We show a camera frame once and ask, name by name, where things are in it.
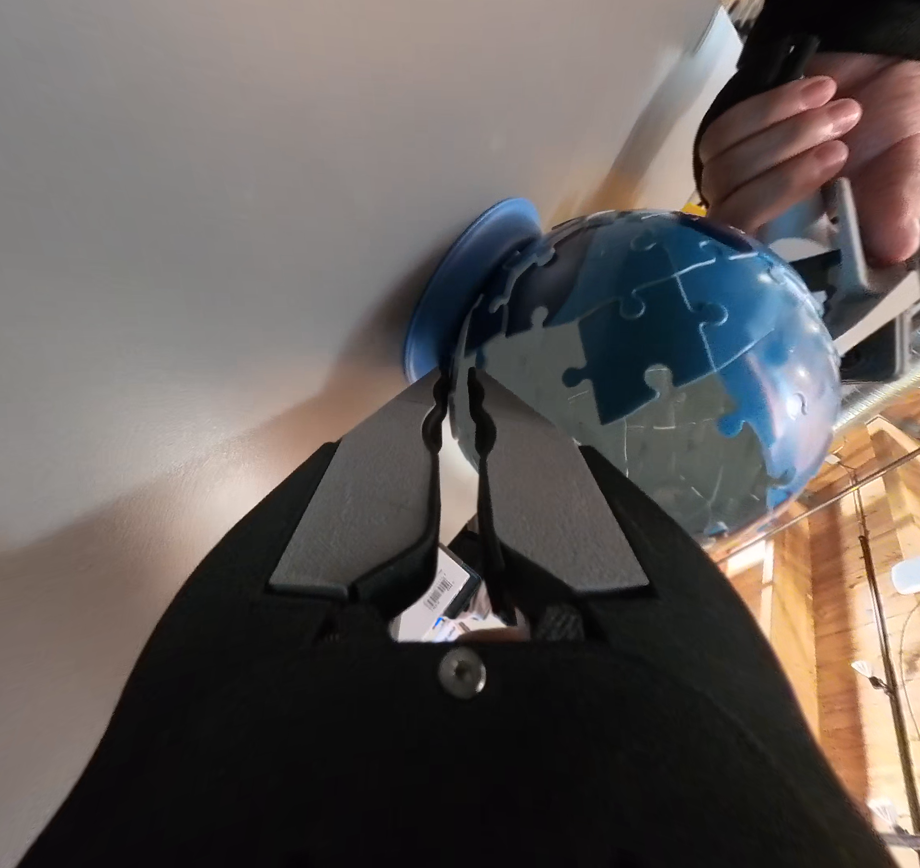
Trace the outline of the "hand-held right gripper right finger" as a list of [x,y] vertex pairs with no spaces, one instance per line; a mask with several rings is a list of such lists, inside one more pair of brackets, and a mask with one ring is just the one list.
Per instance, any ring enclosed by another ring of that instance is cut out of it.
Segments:
[[643,570],[577,443],[485,371],[467,373],[482,572],[495,612],[641,594]]

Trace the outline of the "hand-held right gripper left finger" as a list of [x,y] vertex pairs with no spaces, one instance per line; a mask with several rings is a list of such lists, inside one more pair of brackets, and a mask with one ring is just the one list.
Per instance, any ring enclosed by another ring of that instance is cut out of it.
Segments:
[[392,621],[433,585],[450,379],[434,370],[334,446],[267,584]]

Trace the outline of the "blue puzzle ball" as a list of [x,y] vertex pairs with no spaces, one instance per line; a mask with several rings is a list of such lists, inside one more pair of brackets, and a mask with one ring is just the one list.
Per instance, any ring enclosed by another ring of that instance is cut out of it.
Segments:
[[700,541],[795,501],[842,402],[840,357],[798,273],[681,212],[569,220],[489,278],[454,348],[457,436],[477,464],[473,368]]

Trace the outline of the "printed cardboard puzzle box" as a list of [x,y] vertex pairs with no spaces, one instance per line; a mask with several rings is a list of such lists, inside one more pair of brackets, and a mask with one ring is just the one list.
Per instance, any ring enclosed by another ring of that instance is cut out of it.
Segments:
[[443,545],[438,546],[431,585],[391,621],[389,634],[397,644],[457,644],[479,632],[519,626],[503,621],[492,609],[481,576]]

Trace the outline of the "person's left hand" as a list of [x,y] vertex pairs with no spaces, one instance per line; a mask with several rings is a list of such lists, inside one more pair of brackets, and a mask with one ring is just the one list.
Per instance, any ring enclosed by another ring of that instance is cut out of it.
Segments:
[[849,180],[864,252],[907,261],[919,240],[919,63],[819,54],[803,79],[719,115],[700,148],[707,216],[762,230],[839,177]]

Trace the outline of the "black metal pole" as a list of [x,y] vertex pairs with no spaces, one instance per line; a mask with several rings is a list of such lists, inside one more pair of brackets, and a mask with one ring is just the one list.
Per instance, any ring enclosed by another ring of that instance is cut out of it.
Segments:
[[891,721],[895,735],[898,761],[902,774],[908,816],[910,817],[911,826],[916,828],[916,814],[918,805],[916,800],[916,786],[914,782],[914,766],[911,743],[903,711],[900,687],[898,685],[898,680],[895,674],[891,656],[891,641],[887,627],[883,600],[880,592],[879,578],[871,551],[868,531],[868,517],[866,515],[865,506],[861,497],[861,486],[858,483],[856,471],[847,464],[844,465],[844,469],[847,474],[849,484],[852,488],[852,496],[854,498],[854,506],[857,515],[860,555],[868,584],[873,621],[875,624],[883,671],[883,677],[881,678],[876,677],[874,674],[865,673],[864,675],[869,679],[870,683],[876,690],[880,690],[885,694],[889,701]]

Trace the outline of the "silver flexible duct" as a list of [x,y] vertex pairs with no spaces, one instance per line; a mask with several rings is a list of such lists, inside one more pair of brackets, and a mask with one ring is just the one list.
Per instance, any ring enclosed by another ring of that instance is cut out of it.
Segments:
[[865,426],[906,395],[919,387],[919,365],[899,379],[880,383],[863,383],[845,392],[841,409],[834,422],[834,440],[845,437],[857,427]]

